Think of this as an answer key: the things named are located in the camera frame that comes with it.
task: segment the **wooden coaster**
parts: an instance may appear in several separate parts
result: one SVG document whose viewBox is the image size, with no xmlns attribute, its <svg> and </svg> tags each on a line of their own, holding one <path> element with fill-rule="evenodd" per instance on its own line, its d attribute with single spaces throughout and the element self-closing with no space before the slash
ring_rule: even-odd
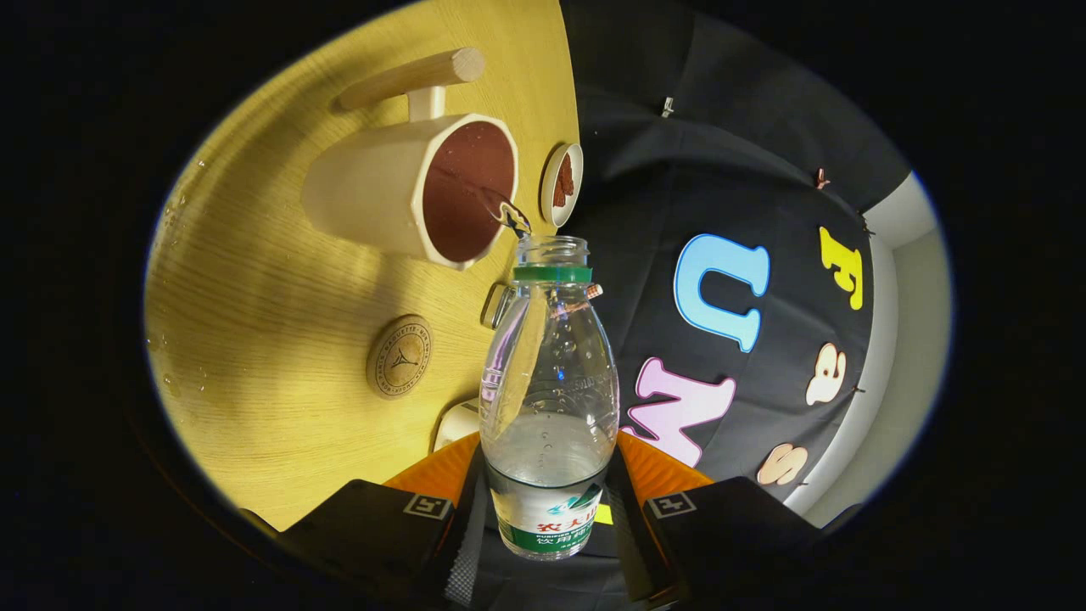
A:
<svg viewBox="0 0 1086 611">
<path fill-rule="evenodd" d="M 401 317 L 384 328 L 369 349 L 366 380 L 382 399 L 399 399 L 422 380 L 433 353 L 433 332 L 422 317 Z"/>
</svg>

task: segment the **water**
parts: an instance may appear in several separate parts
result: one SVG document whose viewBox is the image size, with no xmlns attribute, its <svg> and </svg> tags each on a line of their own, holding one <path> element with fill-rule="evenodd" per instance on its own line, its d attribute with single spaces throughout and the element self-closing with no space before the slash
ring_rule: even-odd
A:
<svg viewBox="0 0 1086 611">
<path fill-rule="evenodd" d="M 502 226 L 513 229 L 513 232 L 517 234 L 517 239 L 532 232 L 532 225 L 528 220 L 528 216 L 504 194 L 482 184 L 465 180 L 457 174 L 441 166 L 431 166 L 430 173 L 470 193 L 479 205 L 487 208 L 492 218 L 497 220 Z"/>
<path fill-rule="evenodd" d="M 610 458 L 610 441 L 598 431 L 593 434 L 594 429 L 584 418 L 565 413 L 521 416 L 492 443 L 487 460 L 517 482 L 544 488 L 569 486 L 602 471 Z"/>
</svg>

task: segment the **plastic water bottle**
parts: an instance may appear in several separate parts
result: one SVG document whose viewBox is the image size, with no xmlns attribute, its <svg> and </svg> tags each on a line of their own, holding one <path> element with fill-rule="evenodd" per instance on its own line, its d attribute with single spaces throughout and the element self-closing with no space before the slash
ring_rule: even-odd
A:
<svg viewBox="0 0 1086 611">
<path fill-rule="evenodd" d="M 585 294 L 583 239 L 528 234 L 487 357 L 482 450 L 502 540 L 561 560 L 589 540 L 618 434 L 618 375 Z"/>
</svg>

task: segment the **yellow sticker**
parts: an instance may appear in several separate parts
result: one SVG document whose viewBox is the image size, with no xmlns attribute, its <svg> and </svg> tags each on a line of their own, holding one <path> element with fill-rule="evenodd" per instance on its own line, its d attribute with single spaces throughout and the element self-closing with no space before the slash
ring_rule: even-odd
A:
<svg viewBox="0 0 1086 611">
<path fill-rule="evenodd" d="M 837 285 L 851 292 L 848 304 L 853 310 L 863 307 L 863 259 L 859 250 L 848 250 L 839 241 L 830 236 L 825 227 L 818 228 L 822 243 L 822 266 L 826 269 L 834 265 L 839 267 L 833 272 Z"/>
<path fill-rule="evenodd" d="M 597 524 L 615 524 L 610 517 L 610 506 L 601 504 L 596 508 L 596 523 Z"/>
</svg>

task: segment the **wooden table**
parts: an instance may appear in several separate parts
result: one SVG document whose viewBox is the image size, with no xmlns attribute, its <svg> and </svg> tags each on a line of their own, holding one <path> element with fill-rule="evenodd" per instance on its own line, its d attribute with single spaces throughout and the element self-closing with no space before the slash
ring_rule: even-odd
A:
<svg viewBox="0 0 1086 611">
<path fill-rule="evenodd" d="M 318 232 L 300 204 L 321 150 L 406 119 L 404 97 L 336 112 L 340 91 L 468 46 L 483 52 L 485 73 L 450 88 L 447 112 L 507 123 L 520 152 L 514 203 L 553 233 L 539 209 L 543 166 L 555 144 L 579 140 L 556 0 L 430 0 L 343 35 L 235 109 L 166 200 L 144 313 L 162 402 L 211 481 L 276 529 L 349 480 L 383 482 L 424 458 L 441 410 L 478 392 L 492 336 L 479 315 L 508 273 L 515 237 L 456 271 Z M 433 328 L 430 370 L 386 402 L 366 384 L 366 355 L 408 314 Z"/>
</svg>

